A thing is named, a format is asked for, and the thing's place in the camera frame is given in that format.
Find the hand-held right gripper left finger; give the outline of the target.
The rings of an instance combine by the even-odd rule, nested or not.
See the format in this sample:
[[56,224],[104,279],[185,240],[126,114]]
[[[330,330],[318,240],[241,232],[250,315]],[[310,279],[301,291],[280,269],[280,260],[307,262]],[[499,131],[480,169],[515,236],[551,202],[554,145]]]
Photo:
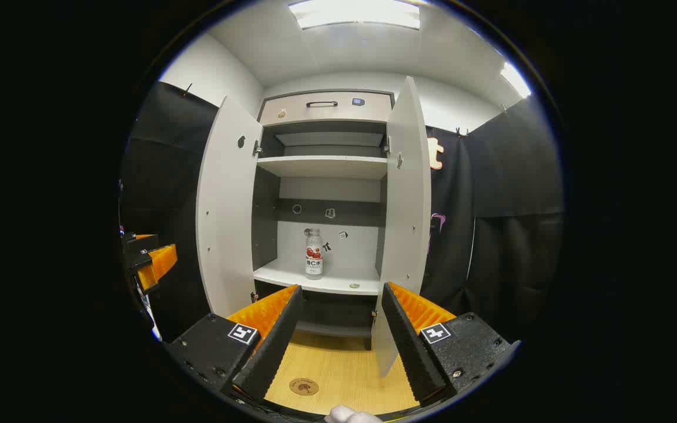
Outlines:
[[293,284],[231,316],[210,313],[163,345],[182,370],[207,390],[262,402],[302,310],[303,289]]

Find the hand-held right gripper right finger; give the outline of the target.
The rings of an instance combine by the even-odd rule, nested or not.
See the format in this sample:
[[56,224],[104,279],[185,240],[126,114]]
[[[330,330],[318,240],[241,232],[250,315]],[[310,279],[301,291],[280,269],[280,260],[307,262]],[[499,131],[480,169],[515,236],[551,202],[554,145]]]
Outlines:
[[447,310],[387,282],[381,307],[412,394],[422,407],[458,401],[513,361],[521,341],[508,342],[472,311]]

